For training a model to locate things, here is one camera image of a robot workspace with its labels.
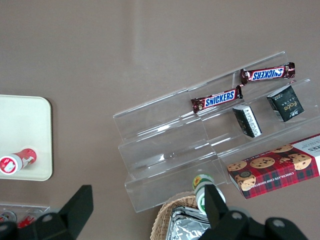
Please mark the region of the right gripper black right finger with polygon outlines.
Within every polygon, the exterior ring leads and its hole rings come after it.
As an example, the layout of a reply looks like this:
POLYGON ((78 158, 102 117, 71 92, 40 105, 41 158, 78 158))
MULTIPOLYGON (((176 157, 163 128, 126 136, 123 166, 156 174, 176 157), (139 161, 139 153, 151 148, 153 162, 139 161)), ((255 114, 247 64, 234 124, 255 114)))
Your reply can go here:
POLYGON ((205 211, 210 223, 201 240, 264 240, 264 226, 240 210, 230 210, 214 185, 204 186, 205 211))

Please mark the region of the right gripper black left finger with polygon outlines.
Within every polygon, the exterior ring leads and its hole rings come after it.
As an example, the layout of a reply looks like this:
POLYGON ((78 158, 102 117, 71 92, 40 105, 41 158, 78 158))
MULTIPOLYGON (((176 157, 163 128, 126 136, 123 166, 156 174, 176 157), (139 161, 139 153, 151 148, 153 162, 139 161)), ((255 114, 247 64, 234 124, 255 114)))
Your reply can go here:
POLYGON ((19 240, 76 240, 94 209, 91 185, 82 185, 59 212, 47 212, 18 230, 19 240))

